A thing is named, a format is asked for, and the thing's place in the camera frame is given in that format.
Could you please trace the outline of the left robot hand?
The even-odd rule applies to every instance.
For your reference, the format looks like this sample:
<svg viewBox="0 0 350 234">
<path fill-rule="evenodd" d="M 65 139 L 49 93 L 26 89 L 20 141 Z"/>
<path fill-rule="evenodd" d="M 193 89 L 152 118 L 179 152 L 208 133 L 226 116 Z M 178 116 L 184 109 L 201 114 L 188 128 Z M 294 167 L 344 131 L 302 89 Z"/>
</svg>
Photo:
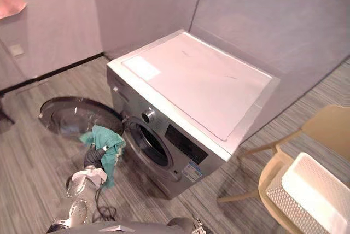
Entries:
<svg viewBox="0 0 350 234">
<path fill-rule="evenodd" d="M 94 166 L 95 168 L 102 168 L 101 159 L 105 153 L 105 148 L 96 149 L 94 144 L 90 145 L 87 153 L 84 156 L 84 167 Z"/>
</svg>

